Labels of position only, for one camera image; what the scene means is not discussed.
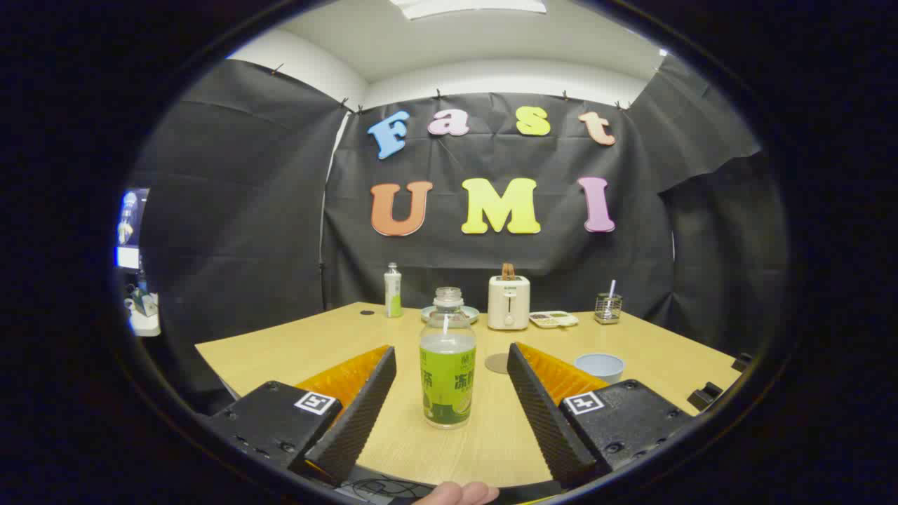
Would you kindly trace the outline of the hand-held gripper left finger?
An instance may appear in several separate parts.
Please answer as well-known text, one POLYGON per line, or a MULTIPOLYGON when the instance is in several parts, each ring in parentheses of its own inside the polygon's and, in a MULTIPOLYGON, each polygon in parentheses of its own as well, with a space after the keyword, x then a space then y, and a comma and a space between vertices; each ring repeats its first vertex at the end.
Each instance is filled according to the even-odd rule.
POLYGON ((200 422, 269 472, 339 485, 368 443, 396 372, 394 347, 382 345, 299 384, 263 382, 200 422))

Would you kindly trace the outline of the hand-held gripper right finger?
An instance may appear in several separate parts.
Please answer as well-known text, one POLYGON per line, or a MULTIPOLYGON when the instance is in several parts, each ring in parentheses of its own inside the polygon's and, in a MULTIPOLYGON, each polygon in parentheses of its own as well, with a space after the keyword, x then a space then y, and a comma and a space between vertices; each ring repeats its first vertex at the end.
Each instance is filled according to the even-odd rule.
POLYGON ((520 342, 508 348, 507 370, 549 472, 564 487, 647 457, 693 419, 638 380, 609 384, 520 342))

